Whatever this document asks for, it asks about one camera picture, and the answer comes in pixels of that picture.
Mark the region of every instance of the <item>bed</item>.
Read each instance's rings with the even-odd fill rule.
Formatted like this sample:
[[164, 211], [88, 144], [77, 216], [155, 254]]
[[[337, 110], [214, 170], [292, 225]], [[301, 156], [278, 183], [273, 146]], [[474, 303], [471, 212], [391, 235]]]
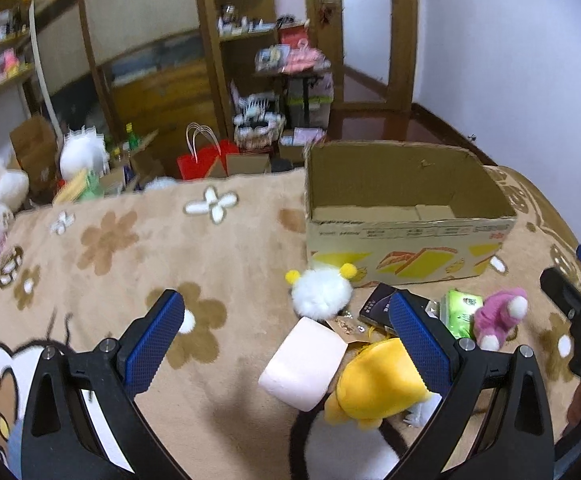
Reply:
[[[539, 275], [558, 266], [581, 291], [577, 240], [530, 181], [508, 168], [487, 170], [519, 216], [498, 259], [477, 278], [409, 288], [433, 299], [453, 287], [481, 295], [513, 286], [528, 291], [529, 314], [504, 351], [520, 344], [536, 350], [557, 437], [579, 381], [559, 345], [567, 320], [539, 290]], [[401, 415], [370, 433], [332, 428], [319, 410], [298, 413], [257, 386], [297, 322], [284, 276], [306, 266], [304, 182], [303, 170], [236, 176], [19, 215], [0, 264], [3, 462], [19, 471], [16, 436], [42, 349], [52, 342], [64, 352], [91, 350], [122, 335], [165, 288], [175, 288], [194, 325], [175, 337], [136, 402], [194, 479], [383, 478], [419, 432]], [[209, 186], [219, 197], [237, 196], [219, 221], [184, 212], [187, 203], [203, 202]], [[355, 290], [353, 313], [371, 292]], [[466, 456], [487, 403], [485, 393], [449, 466]], [[115, 456], [114, 441], [102, 444]]]

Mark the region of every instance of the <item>pink soap bar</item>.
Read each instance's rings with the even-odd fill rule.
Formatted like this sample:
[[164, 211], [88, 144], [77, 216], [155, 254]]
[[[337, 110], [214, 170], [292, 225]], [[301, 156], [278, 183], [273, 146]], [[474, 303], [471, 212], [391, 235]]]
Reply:
[[309, 412], [322, 400], [346, 352], [335, 332], [303, 317], [259, 378], [259, 385], [286, 404]]

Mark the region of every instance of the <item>small table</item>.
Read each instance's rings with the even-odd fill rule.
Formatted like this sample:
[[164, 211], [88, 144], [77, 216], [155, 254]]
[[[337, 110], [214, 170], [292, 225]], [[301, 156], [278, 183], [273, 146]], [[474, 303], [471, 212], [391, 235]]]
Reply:
[[311, 101], [309, 99], [309, 79], [314, 77], [323, 76], [331, 72], [330, 64], [328, 66], [316, 66], [303, 72], [282, 72], [281, 70], [260, 70], [254, 73], [255, 77], [270, 77], [270, 78], [282, 78], [283, 88], [288, 89], [289, 79], [301, 79], [303, 106], [304, 106], [304, 124], [293, 124], [293, 127], [297, 128], [309, 128], [311, 127]]

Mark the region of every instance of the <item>green bottle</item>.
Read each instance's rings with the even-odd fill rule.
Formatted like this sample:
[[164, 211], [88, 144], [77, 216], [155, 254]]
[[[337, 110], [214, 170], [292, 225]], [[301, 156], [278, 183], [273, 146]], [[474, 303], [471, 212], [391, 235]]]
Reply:
[[132, 123], [126, 124], [126, 133], [128, 134], [128, 148], [131, 151], [137, 150], [139, 148], [139, 137], [132, 130]]

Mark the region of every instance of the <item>pink plush toy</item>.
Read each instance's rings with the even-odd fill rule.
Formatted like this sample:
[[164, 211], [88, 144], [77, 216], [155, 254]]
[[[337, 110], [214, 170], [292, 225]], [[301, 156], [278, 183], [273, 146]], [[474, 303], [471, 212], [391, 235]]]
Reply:
[[501, 290], [489, 296], [475, 313], [473, 333], [482, 350], [497, 352], [510, 330], [526, 316], [529, 302], [523, 288]]

